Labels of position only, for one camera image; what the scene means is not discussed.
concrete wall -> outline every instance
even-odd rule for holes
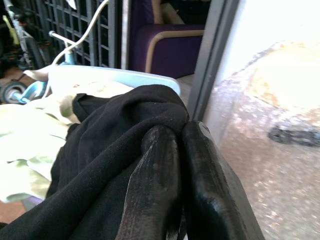
[[[282,41],[320,42],[320,0],[240,0],[215,86]],[[212,95],[203,120],[211,133],[220,128]]]

white cord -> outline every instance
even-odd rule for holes
[[[82,37],[76,41],[74,44],[66,47],[63,51],[61,51],[56,57],[55,59],[53,60],[52,64],[51,65],[57,65],[59,59],[65,54],[67,53],[68,51],[70,51],[71,49],[75,48],[76,46],[78,46],[79,44],[81,44],[85,39],[86,37],[89,35],[91,29],[93,28],[94,24],[96,23],[101,11],[104,9],[104,7],[108,4],[109,0],[103,0],[103,2],[99,5],[99,7],[96,9],[93,17],[92,17],[92,20],[90,21],[90,24],[89,26],[87,27],[86,31],[84,32],[84,34],[82,35]],[[45,98],[48,93],[49,93],[49,90],[50,90],[50,80],[48,80],[47,82],[47,85],[46,85],[46,88],[45,88],[45,92],[44,92],[44,95],[42,98]]]

gray metal frame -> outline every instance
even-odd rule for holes
[[[212,0],[187,104],[192,120],[203,119],[239,0]]]
[[[26,10],[35,15],[32,23],[38,36],[49,40],[55,48],[55,53],[58,53],[64,49],[64,44],[48,37],[48,32],[53,30],[74,42],[77,41],[103,0],[75,0],[77,10],[72,9],[65,0],[23,1]],[[120,66],[120,43],[117,41],[120,5],[117,0],[109,1],[87,39],[75,50],[76,64],[111,68]]]

metal grate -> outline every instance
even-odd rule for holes
[[[64,43],[48,36],[54,30],[58,34],[77,41],[86,31],[102,0],[75,0],[77,10],[65,0],[24,0],[26,10],[33,12],[31,23],[35,37],[52,43],[55,53],[64,49]],[[118,9],[121,1],[110,0],[102,10],[94,28],[82,45],[74,51],[76,64],[116,68],[119,66],[117,49]]]

black cloth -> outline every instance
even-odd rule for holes
[[[58,153],[47,198],[0,225],[1,240],[114,240],[144,135],[163,125],[179,136],[189,118],[178,95],[162,85],[110,99],[80,95],[73,110],[83,121]]]

